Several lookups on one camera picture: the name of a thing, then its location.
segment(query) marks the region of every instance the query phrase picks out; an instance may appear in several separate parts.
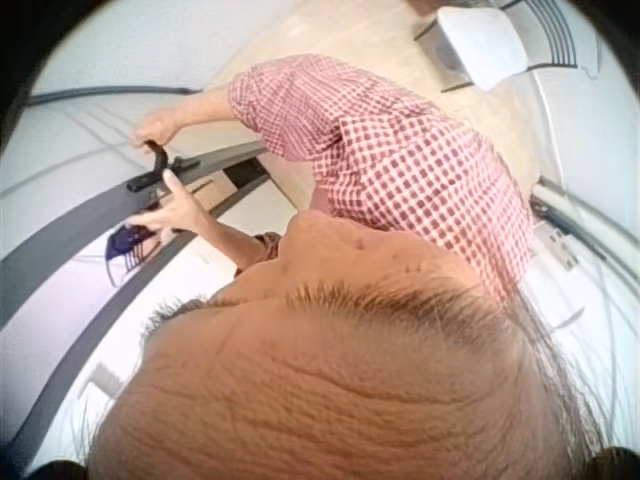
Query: shirt sleeve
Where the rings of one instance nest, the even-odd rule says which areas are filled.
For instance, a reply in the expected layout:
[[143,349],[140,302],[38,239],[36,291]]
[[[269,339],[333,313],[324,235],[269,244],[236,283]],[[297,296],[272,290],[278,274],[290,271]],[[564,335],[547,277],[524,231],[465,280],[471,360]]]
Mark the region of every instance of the shirt sleeve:
[[[280,244],[280,239],[282,238],[280,234],[275,232],[267,232],[260,235],[255,235],[254,238],[260,240],[260,242],[262,242],[262,244],[265,246],[265,254],[260,262],[266,262],[267,260],[273,260],[274,258],[278,257],[278,245]],[[242,270],[238,268],[234,277],[237,277],[241,273]]]
[[334,150],[341,148],[345,119],[424,109],[428,103],[389,80],[321,55],[257,65],[231,82],[229,101],[272,153],[312,162],[339,156]]

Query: plaid shirt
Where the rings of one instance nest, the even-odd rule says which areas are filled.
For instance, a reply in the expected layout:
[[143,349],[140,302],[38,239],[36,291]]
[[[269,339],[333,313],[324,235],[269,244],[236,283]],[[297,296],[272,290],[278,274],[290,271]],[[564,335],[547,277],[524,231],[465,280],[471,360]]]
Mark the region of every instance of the plaid shirt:
[[331,214],[456,252],[499,298],[529,260],[531,215],[489,140],[433,103],[335,59],[258,65],[229,87],[275,155],[311,162]]

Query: handle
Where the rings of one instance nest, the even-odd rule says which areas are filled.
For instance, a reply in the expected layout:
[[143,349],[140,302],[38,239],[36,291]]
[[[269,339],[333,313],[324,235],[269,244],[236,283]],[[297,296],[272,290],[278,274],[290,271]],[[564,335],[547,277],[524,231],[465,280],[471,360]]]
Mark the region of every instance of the handle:
[[169,166],[169,156],[160,145],[153,140],[148,140],[144,144],[155,153],[156,161],[153,165],[153,171],[156,173],[162,173],[162,171]]

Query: hair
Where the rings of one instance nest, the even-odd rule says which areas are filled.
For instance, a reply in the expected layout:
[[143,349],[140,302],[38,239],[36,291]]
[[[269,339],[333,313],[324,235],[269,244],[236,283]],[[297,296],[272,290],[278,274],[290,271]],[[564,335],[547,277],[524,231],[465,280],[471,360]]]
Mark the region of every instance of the hair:
[[[508,306],[498,307],[474,290],[461,290],[447,285],[428,298],[417,293],[381,295],[375,287],[349,290],[344,285],[301,289],[288,298],[293,311],[310,309],[340,313],[354,319],[356,326],[371,325],[371,320],[393,328],[412,332],[438,331],[445,342],[458,342],[470,348],[483,348],[495,335],[514,332],[526,339],[534,366],[540,374],[549,399],[553,417],[559,427],[561,441],[556,443],[561,459],[556,471],[539,478],[567,478],[570,480],[621,480],[638,478],[640,457],[621,448],[605,448],[598,416],[594,413],[594,399],[578,387],[580,376],[558,352],[542,320],[522,297]],[[485,335],[487,322],[501,323],[504,328]],[[541,463],[549,459],[539,459]],[[88,470],[73,462],[51,462],[34,472],[29,480],[88,479]]]

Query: person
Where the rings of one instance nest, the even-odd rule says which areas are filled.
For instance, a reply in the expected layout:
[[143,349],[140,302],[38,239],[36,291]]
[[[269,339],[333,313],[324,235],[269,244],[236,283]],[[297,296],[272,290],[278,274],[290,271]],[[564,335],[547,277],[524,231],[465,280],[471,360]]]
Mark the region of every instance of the person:
[[491,143],[391,82],[314,55],[254,67],[145,119],[134,142],[238,119],[312,163],[310,210],[251,237],[174,201],[238,265],[161,307],[98,430],[91,479],[559,479],[603,447],[517,294],[531,215]]

